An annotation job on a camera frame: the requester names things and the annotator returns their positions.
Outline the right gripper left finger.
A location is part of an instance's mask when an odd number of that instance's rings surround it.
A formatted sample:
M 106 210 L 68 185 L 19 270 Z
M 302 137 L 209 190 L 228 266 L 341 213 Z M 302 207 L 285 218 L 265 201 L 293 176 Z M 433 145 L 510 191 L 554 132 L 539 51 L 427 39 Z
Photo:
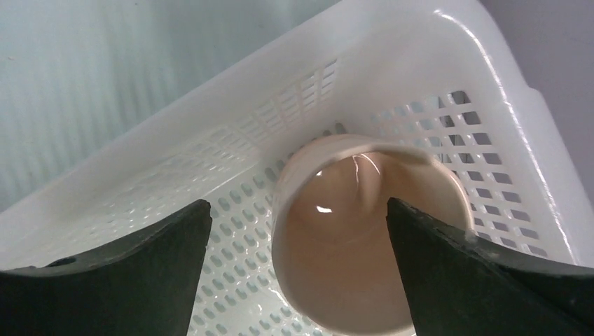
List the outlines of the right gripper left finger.
M 199 199 L 44 267 L 1 273 L 2 335 L 186 335 L 212 217 Z

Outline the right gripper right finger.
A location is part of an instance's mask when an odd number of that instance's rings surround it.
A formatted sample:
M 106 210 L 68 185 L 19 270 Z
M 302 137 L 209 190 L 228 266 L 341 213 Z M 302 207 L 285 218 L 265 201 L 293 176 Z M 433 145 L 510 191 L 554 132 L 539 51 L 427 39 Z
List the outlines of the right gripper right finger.
M 593 270 L 538 258 L 391 198 L 387 228 L 418 335 L 592 335 Z

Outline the pink mug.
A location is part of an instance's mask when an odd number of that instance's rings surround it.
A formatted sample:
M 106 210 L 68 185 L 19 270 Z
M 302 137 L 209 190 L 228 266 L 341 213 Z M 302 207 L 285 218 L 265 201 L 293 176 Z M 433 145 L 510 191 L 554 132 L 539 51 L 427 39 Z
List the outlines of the pink mug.
M 341 134 L 288 159 L 273 193 L 272 263 L 296 311 L 339 335 L 414 334 L 386 224 L 392 197 L 474 226 L 460 180 L 420 148 Z

